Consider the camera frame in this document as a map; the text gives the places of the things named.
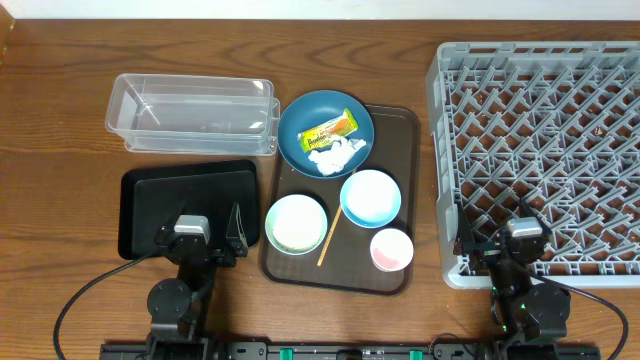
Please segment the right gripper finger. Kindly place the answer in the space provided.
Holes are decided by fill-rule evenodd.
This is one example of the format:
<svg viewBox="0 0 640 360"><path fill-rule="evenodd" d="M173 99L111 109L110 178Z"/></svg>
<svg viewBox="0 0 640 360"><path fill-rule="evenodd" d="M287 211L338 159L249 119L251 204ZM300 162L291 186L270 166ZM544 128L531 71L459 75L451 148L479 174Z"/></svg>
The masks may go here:
<svg viewBox="0 0 640 360"><path fill-rule="evenodd" d="M458 230L457 247L460 254L472 254L476 248L473 230L461 204L457 205L458 210Z"/></svg>
<svg viewBox="0 0 640 360"><path fill-rule="evenodd" d="M529 223L535 221L537 223L536 228L539 228L541 231L550 230L549 226L541 219L541 217L524 198L519 199L519 218L526 219Z"/></svg>

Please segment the mint green bowl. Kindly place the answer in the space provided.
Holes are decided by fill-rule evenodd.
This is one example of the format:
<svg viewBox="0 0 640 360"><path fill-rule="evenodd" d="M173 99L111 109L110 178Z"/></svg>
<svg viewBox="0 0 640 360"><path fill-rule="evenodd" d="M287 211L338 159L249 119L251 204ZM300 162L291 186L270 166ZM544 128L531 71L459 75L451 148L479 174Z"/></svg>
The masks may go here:
<svg viewBox="0 0 640 360"><path fill-rule="evenodd" d="M268 210L265 234L269 243L286 255L303 255L316 249L328 231L328 217L314 198L287 195Z"/></svg>

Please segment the pink cup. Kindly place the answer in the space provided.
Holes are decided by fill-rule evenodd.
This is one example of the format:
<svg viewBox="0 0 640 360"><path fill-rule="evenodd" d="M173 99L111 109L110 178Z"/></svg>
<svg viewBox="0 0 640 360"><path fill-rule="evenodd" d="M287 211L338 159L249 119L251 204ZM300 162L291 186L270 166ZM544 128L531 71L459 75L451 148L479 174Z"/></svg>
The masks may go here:
<svg viewBox="0 0 640 360"><path fill-rule="evenodd" d="M383 272L403 270L411 263L413 255L413 242L406 233L398 229L380 230L370 242L372 262Z"/></svg>

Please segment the light blue bowl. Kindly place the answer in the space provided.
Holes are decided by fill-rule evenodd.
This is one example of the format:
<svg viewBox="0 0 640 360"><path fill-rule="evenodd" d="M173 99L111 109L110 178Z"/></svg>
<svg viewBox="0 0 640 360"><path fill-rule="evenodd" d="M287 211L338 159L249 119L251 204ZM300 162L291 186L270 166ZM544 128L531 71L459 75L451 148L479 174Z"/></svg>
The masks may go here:
<svg viewBox="0 0 640 360"><path fill-rule="evenodd" d="M362 170L342 185L340 205L345 216L357 226L379 228L399 213L402 195L396 181L379 170Z"/></svg>

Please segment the white tissue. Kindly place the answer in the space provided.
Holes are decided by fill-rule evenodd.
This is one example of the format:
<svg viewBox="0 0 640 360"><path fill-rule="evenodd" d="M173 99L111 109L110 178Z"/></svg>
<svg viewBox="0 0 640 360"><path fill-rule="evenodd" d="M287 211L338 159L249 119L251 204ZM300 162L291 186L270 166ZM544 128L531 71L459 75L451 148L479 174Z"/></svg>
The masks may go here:
<svg viewBox="0 0 640 360"><path fill-rule="evenodd" d="M308 159L313 162L322 176L342 171L351 158L364 146L363 139L340 138L331 144L328 150L312 150Z"/></svg>

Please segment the yellow green snack wrapper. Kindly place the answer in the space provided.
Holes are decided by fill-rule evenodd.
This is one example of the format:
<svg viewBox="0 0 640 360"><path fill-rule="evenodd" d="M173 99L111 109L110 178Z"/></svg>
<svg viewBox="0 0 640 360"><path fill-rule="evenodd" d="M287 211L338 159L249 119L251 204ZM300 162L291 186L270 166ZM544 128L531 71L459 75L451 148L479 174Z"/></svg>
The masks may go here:
<svg viewBox="0 0 640 360"><path fill-rule="evenodd" d="M359 125L348 108L333 119L297 134L303 152L325 148L359 129Z"/></svg>

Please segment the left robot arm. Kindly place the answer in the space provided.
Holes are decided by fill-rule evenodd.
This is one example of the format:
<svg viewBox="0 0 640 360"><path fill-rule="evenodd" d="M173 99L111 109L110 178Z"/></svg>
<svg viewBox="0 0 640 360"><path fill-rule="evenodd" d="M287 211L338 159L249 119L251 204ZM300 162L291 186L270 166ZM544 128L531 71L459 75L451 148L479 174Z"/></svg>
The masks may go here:
<svg viewBox="0 0 640 360"><path fill-rule="evenodd" d="M157 283L147 298L151 331L141 359L203 360L224 355L224 346L204 330L220 267L233 267L248 254L240 206L231 207L223 236L215 240L208 218L180 210L157 231L159 254L178 266L178 274Z"/></svg>

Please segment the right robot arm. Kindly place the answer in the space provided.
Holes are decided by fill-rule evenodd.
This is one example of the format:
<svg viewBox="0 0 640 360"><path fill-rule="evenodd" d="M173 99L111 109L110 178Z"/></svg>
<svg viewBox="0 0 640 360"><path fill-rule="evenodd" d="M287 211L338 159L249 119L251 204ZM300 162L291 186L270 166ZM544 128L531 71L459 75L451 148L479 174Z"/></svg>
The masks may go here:
<svg viewBox="0 0 640 360"><path fill-rule="evenodd" d="M558 359L557 340L567 334L570 294L549 282L533 283L527 269L544 254L551 230L525 201L519 211L490 239L480 240L458 209L461 253L471 269L489 273L492 316L504 330L491 344L477 347L476 359Z"/></svg>

